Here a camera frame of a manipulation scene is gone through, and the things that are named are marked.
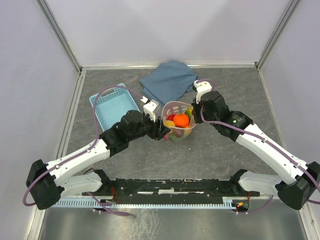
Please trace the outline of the green orange mango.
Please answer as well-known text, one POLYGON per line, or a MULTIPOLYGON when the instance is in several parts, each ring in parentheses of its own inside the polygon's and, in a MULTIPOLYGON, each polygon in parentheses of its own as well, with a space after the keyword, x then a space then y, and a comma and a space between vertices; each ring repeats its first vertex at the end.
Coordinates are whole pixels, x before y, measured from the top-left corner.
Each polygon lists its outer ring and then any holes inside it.
POLYGON ((192 132, 192 128, 172 128, 168 135, 171 141, 177 141, 187 137, 192 132))

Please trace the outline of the clear zip top bag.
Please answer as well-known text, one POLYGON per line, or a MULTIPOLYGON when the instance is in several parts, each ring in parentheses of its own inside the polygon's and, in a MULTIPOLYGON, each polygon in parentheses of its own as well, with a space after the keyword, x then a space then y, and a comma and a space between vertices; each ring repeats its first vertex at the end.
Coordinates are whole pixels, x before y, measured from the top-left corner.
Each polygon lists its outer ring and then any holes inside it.
MULTIPOLYGON (((177 114, 184 114, 184 112, 187 110, 187 108, 193 108, 192 105, 181 102, 181 101, 170 101, 168 103, 166 103, 162 109, 162 113, 161 113, 161 117, 163 122, 167 120, 169 115, 177 115, 177 114)), ((194 116, 192 116, 192 118, 189 121, 189 125, 185 128, 193 128, 196 126, 195 123, 195 119, 194 116)), ((164 137, 164 139, 166 141, 170 141, 170 142, 176 142, 176 141, 172 141, 169 139, 169 133, 164 137)))

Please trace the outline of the orange persimmon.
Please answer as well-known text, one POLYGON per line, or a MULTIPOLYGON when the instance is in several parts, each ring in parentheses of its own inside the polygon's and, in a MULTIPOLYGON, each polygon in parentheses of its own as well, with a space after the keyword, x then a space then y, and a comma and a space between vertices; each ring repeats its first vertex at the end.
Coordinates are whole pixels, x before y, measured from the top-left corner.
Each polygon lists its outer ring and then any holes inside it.
POLYGON ((186 128, 190 123, 190 118, 185 113, 176 114, 172 121, 178 128, 186 128))

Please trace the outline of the small yellow orange fruit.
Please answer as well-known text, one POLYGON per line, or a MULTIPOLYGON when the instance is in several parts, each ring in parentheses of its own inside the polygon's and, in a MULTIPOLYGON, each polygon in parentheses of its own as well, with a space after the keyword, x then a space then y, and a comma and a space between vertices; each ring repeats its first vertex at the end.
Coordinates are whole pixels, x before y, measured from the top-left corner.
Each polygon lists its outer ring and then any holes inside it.
POLYGON ((175 123, 172 121, 172 120, 165 120, 163 122, 163 124, 166 126, 166 127, 175 127, 175 123))

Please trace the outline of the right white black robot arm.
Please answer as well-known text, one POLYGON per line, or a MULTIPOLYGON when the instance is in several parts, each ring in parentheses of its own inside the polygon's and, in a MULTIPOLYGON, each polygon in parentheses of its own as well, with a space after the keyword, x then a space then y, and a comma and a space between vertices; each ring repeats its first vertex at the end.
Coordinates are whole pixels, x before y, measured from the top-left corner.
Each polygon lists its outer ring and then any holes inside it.
POLYGON ((234 195, 254 191, 278 196, 288 207, 300 210, 320 189, 319 163, 307 163, 289 153, 247 115, 229 110, 218 91, 197 91, 192 106, 196 123, 212 125, 219 134, 253 152, 276 173, 267 175, 244 171, 229 183, 234 195))

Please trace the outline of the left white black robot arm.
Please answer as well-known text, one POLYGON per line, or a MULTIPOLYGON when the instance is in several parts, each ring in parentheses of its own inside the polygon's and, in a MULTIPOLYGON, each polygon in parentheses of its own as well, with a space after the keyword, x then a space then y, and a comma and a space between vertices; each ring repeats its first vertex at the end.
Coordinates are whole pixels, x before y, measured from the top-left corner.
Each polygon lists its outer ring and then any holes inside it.
POLYGON ((63 184, 77 172, 122 152, 131 141, 144 136, 159 141, 169 132, 160 117, 153 120, 149 114, 130 110, 83 148, 47 163, 34 161, 26 179, 26 193, 39 210, 48 209, 60 200, 67 190, 63 184))

